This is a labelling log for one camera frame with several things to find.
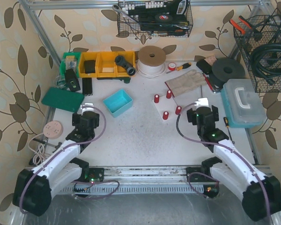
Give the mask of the red spring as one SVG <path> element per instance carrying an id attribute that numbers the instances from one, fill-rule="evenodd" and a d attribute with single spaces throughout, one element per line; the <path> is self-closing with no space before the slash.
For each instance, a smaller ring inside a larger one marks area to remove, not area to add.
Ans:
<path id="1" fill-rule="evenodd" d="M 155 104 L 159 103 L 159 100 L 160 100 L 160 96 L 159 96 L 158 94 L 156 94 L 156 95 L 154 96 L 154 103 L 155 103 Z"/>
<path id="2" fill-rule="evenodd" d="M 164 111 L 163 112 L 163 120 L 167 120 L 169 117 L 169 112 L 168 111 Z"/>
<path id="3" fill-rule="evenodd" d="M 177 106 L 177 107 L 176 107 L 176 110 L 175 110 L 175 114 L 176 114 L 176 115 L 179 115 L 179 114 L 181 113 L 181 110 L 182 110 L 182 107 Z"/>
<path id="4" fill-rule="evenodd" d="M 171 90 L 168 90 L 167 93 L 166 93 L 166 98 L 170 99 L 171 96 L 172 96 L 172 92 L 171 92 Z"/>

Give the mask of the blue plastic tray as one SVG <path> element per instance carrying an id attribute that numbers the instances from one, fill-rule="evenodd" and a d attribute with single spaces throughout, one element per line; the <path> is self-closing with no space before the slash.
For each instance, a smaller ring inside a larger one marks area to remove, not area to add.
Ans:
<path id="1" fill-rule="evenodd" d="M 133 99 L 124 89 L 120 89 L 103 100 L 110 114 L 116 118 L 133 106 Z"/>

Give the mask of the white peg base plate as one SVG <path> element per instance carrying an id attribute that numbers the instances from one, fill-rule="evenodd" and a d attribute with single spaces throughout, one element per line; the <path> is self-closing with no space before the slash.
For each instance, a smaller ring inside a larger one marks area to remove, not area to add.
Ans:
<path id="1" fill-rule="evenodd" d="M 177 115 L 175 114 L 176 107 L 179 106 L 175 102 L 174 98 L 171 97 L 170 99 L 166 98 L 166 95 L 160 96 L 159 103 L 155 104 L 154 103 L 154 97 L 152 100 L 156 110 L 158 111 L 162 121 L 170 121 L 174 120 L 177 118 Z M 163 112 L 168 111 L 169 112 L 169 117 L 167 120 L 163 120 Z"/>

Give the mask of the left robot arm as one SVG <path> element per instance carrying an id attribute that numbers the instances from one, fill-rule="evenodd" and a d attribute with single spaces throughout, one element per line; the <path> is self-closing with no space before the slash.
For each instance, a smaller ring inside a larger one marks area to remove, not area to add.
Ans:
<path id="1" fill-rule="evenodd" d="M 75 129 L 61 146 L 40 165 L 18 174 L 12 203 L 21 213 L 43 215 L 55 195 L 81 177 L 82 168 L 72 160 L 101 137 L 94 132 L 100 119 L 106 119 L 101 110 L 94 106 L 83 107 L 81 114 L 73 114 Z"/>

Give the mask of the small yellow black screwdriver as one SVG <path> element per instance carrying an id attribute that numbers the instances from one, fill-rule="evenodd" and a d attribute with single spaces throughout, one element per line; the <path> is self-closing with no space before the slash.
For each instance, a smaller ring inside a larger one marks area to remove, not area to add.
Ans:
<path id="1" fill-rule="evenodd" d="M 223 120 L 224 120 L 226 128 L 229 128 L 228 118 L 227 117 L 223 117 Z"/>

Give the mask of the green cutting mat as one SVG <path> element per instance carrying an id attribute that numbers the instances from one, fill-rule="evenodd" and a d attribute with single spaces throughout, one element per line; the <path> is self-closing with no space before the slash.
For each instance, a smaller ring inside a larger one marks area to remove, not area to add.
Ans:
<path id="1" fill-rule="evenodd" d="M 41 103 L 52 108 L 76 113 L 83 100 L 84 95 L 81 93 L 50 87 Z"/>

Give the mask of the small hammer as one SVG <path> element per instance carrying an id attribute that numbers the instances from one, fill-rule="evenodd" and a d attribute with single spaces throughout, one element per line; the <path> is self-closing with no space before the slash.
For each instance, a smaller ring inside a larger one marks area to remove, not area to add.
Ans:
<path id="1" fill-rule="evenodd" d="M 44 144 L 44 145 L 48 145 L 48 146 L 53 147 L 55 149 L 58 149 L 62 145 L 61 142 L 59 142 L 57 145 L 53 145 L 53 144 L 50 144 L 48 142 L 45 142 L 45 141 L 42 141 L 42 140 L 39 140 L 39 139 L 36 139 L 36 138 L 33 138 L 32 140 L 36 141 L 38 143 Z"/>

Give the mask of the black rectangular block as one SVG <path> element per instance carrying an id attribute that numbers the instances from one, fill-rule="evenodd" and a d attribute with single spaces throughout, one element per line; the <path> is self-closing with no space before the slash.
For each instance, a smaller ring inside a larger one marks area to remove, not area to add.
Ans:
<path id="1" fill-rule="evenodd" d="M 84 96 L 93 95 L 92 78 L 82 78 L 82 93 Z"/>

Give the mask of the blue clear toolbox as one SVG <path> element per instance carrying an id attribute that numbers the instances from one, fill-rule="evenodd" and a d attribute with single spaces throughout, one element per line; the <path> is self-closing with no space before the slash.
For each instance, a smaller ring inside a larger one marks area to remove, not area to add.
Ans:
<path id="1" fill-rule="evenodd" d="M 230 127 L 252 128 L 265 122 L 265 109 L 249 79 L 228 80 L 221 97 Z"/>

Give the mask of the black green meter device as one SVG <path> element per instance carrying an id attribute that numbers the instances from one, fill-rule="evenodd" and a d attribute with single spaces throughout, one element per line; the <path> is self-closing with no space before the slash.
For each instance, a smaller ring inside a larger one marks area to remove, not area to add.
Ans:
<path id="1" fill-rule="evenodd" d="M 73 69 L 68 69 L 65 71 L 65 82 L 71 92 L 77 92 L 81 90 L 78 78 Z"/>

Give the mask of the black disc spool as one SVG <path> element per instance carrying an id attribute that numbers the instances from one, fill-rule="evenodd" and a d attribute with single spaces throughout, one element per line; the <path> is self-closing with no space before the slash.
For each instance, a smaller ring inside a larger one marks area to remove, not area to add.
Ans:
<path id="1" fill-rule="evenodd" d="M 209 75 L 210 82 L 222 88 L 229 79 L 245 78 L 244 67 L 236 60 L 220 58 L 212 65 L 212 73 Z"/>

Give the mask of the black box in bin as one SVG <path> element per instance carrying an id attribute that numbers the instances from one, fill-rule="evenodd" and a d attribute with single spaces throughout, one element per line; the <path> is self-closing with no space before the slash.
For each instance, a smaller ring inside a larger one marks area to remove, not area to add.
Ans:
<path id="1" fill-rule="evenodd" d="M 84 61 L 84 69 L 86 74 L 92 74 L 96 72 L 96 61 L 86 60 Z"/>

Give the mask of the red white tape roll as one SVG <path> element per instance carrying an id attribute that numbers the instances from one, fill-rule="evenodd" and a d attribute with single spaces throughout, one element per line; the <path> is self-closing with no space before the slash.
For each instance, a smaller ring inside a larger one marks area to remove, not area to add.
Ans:
<path id="1" fill-rule="evenodd" d="M 174 62 L 168 64 L 169 71 L 174 71 L 175 69 L 176 69 L 176 64 Z"/>

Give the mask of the silver wrench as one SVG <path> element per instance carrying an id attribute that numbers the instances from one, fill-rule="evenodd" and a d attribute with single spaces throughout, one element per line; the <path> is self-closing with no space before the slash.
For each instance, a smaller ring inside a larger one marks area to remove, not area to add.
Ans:
<path id="1" fill-rule="evenodd" d="M 112 10 L 117 13 L 120 13 L 121 15 L 123 15 L 127 19 L 133 21 L 134 23 L 139 23 L 137 20 L 135 20 L 134 18 L 130 17 L 127 13 L 125 13 L 118 5 L 113 5 Z"/>

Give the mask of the orange handled pliers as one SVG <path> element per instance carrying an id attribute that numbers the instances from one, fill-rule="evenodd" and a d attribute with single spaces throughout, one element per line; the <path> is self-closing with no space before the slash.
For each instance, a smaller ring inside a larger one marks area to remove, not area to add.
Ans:
<path id="1" fill-rule="evenodd" d="M 246 28 L 248 29 L 252 29 L 252 24 L 245 19 L 243 16 L 239 16 L 238 17 L 240 23 L 235 22 L 233 19 L 229 20 L 229 23 L 236 29 L 238 30 L 242 35 L 244 35 L 246 33 L 246 30 L 244 28 L 241 27 L 241 25 L 244 25 Z"/>

